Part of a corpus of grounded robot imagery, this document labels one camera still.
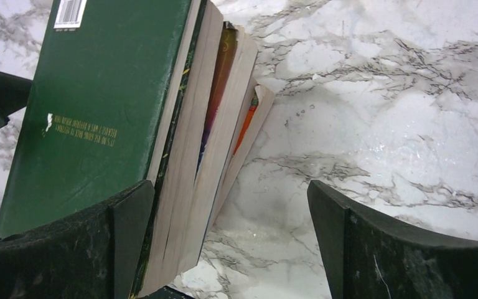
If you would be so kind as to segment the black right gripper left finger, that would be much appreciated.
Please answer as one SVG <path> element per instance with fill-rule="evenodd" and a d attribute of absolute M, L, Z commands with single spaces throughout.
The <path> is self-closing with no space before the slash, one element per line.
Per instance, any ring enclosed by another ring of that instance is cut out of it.
<path fill-rule="evenodd" d="M 128 298 L 153 197 L 152 183 L 141 181 L 0 240 L 0 298 Z"/>

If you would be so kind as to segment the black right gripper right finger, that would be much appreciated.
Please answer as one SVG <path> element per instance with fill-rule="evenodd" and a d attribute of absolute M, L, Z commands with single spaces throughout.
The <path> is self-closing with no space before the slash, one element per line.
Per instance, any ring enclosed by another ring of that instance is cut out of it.
<path fill-rule="evenodd" d="M 408 224 L 318 180 L 307 200 L 332 298 L 478 298 L 478 241 Z"/>

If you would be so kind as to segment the green hardcover book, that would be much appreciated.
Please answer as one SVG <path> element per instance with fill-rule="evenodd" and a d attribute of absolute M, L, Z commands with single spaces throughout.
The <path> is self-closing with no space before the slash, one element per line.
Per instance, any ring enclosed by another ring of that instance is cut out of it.
<path fill-rule="evenodd" d="M 192 2 L 54 1 L 1 202 L 0 240 L 150 181 Z"/>

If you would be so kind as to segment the red spine paperback book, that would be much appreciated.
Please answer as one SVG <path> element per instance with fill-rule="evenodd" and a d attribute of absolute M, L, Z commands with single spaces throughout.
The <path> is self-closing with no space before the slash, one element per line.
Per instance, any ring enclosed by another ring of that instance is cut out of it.
<path fill-rule="evenodd" d="M 223 182 L 219 186 L 217 192 L 217 197 L 210 215 L 209 227 L 212 227 L 217 219 L 218 213 L 220 212 L 274 103 L 274 93 L 268 87 L 258 83 L 256 80 L 254 80 L 254 82 L 256 85 L 252 100 L 257 104 L 254 105 L 252 103 L 246 114 L 238 141 L 235 143 L 235 150 L 232 153 L 233 155 L 227 166 L 226 172 L 224 173 Z"/>

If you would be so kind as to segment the blue cover paperback book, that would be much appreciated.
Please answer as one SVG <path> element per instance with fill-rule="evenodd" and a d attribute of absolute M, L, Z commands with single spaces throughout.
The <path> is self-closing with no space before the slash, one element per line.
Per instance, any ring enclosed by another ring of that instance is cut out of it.
<path fill-rule="evenodd" d="M 199 261 L 213 206 L 254 94 L 258 49 L 211 1 L 193 1 L 148 171 L 156 201 L 131 298 Z"/>

